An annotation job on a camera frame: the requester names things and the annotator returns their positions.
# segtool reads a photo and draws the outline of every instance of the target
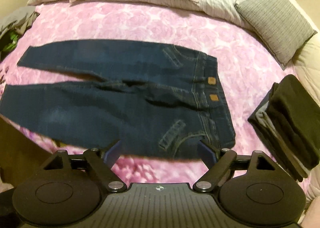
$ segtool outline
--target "denim pants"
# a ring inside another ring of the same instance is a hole
[[[205,139],[235,144],[217,59],[192,49],[128,40],[72,40],[29,47],[19,66],[88,74],[97,81],[7,85],[0,113],[63,143],[123,142],[124,154],[198,159]]]

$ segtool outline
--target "stack of folded clothes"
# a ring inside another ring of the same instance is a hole
[[[302,181],[319,164],[320,107],[294,75],[274,83],[248,121],[293,178]]]

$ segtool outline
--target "brown leather patch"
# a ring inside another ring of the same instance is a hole
[[[216,84],[216,78],[214,78],[214,77],[208,77],[208,84],[211,84],[211,85]]]
[[[210,94],[210,99],[212,101],[218,101],[219,100],[218,95],[216,95],[216,94]]]

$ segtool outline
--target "textured gray throw pillow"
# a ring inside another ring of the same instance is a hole
[[[289,0],[245,0],[235,7],[282,68],[317,33]]]

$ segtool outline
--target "silver bolt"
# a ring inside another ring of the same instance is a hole
[[[200,181],[198,183],[196,183],[196,187],[199,189],[208,189],[211,187],[211,184],[207,181]]]
[[[108,187],[113,190],[121,189],[121,188],[123,188],[123,186],[124,186],[124,184],[119,181],[112,181],[108,184]]]

